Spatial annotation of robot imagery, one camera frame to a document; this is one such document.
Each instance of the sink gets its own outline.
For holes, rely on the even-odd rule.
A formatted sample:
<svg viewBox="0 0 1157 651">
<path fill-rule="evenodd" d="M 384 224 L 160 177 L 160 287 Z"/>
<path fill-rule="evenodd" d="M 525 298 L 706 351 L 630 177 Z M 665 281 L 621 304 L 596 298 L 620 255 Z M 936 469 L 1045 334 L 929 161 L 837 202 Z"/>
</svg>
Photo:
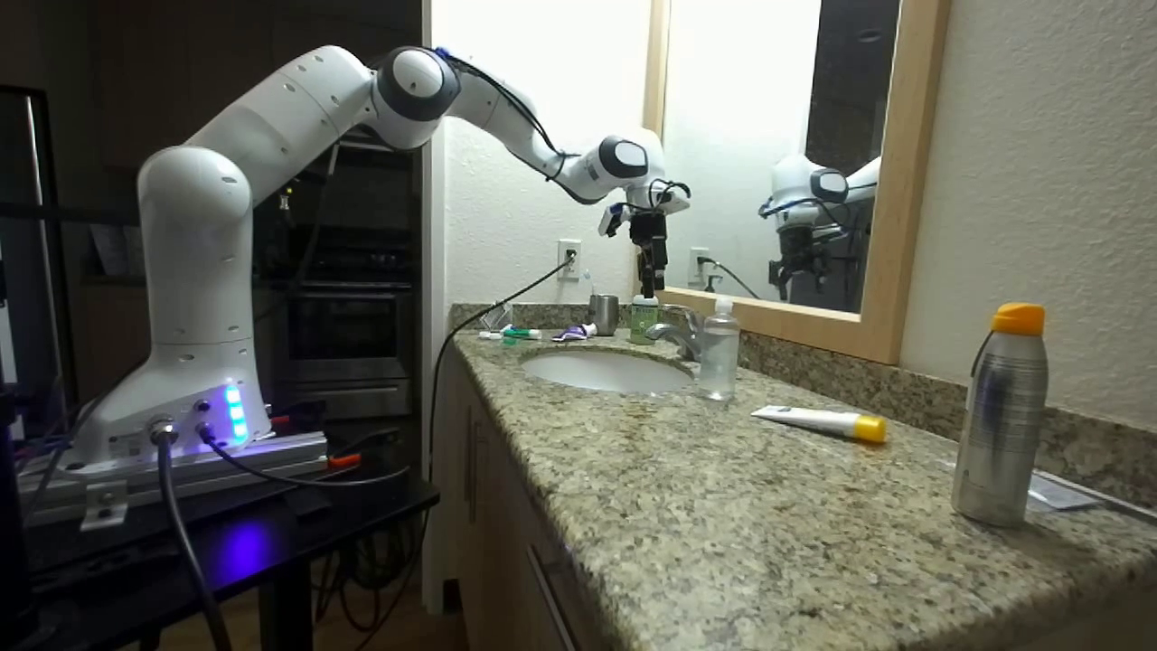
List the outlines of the sink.
<svg viewBox="0 0 1157 651">
<path fill-rule="evenodd" d="M 681 393 L 696 388 L 692 368 L 607 347 L 549 347 L 522 358 L 525 378 L 612 393 Z"/>
</svg>

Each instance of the wall outlet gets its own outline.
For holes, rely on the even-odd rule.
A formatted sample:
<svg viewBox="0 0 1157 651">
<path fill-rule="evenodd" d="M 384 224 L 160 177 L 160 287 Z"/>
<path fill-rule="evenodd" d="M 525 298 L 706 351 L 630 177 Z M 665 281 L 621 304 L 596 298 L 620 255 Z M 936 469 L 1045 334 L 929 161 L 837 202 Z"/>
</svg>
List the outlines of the wall outlet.
<svg viewBox="0 0 1157 651">
<path fill-rule="evenodd" d="M 686 250 L 686 287 L 706 291 L 714 264 L 706 264 L 714 255 L 708 246 L 692 246 Z"/>
<path fill-rule="evenodd" d="M 556 264 L 565 264 L 568 256 L 571 256 L 571 267 L 565 267 L 562 275 L 556 275 L 556 281 L 578 281 L 584 275 L 578 275 L 578 238 L 562 238 L 556 241 Z"/>
</svg>

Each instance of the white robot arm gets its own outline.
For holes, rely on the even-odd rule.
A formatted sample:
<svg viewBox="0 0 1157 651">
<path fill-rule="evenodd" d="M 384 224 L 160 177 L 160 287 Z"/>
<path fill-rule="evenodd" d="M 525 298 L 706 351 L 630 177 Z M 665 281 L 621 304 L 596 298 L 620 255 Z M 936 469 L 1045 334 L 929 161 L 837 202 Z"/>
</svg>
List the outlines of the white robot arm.
<svg viewBox="0 0 1157 651">
<path fill-rule="evenodd" d="M 309 51 L 143 168 L 152 351 L 90 409 L 64 473 L 84 485 L 152 480 L 157 425 L 179 426 L 179 469 L 219 464 L 208 434 L 234 455 L 281 455 L 252 363 L 252 206 L 354 127 L 391 148 L 421 148 L 446 117 L 487 130 L 575 202 L 621 192 L 604 216 L 607 234 L 621 221 L 654 224 L 692 202 L 692 188 L 665 177 L 654 134 L 562 151 L 522 93 L 448 51 L 398 48 L 380 71 L 344 48 Z M 320 443 L 298 437 L 285 464 L 315 451 Z"/>
</svg>

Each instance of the bathroom counter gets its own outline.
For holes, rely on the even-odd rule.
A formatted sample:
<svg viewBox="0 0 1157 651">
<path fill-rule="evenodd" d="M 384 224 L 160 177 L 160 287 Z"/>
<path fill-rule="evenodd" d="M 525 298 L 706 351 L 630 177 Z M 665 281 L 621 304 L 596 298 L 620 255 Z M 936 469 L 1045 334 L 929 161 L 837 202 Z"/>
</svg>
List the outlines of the bathroom counter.
<svg viewBox="0 0 1157 651">
<path fill-rule="evenodd" d="M 988 532 L 951 514 L 955 443 L 761 425 L 845 409 L 771 378 L 741 368 L 724 409 L 522 378 L 545 345 L 456 347 L 616 649 L 1007 649 L 1157 585 L 1155 526 L 1032 508 Z"/>
</svg>

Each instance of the aerosol can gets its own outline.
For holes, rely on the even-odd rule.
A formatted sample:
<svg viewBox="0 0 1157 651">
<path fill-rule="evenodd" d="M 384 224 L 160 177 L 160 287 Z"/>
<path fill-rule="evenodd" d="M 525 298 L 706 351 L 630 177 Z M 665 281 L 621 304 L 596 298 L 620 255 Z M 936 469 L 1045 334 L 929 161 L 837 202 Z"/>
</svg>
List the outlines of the aerosol can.
<svg viewBox="0 0 1157 651">
<path fill-rule="evenodd" d="M 968 417 L 955 464 L 955 514 L 1023 526 L 1050 393 L 1045 308 L 1003 304 L 972 363 Z"/>
</svg>

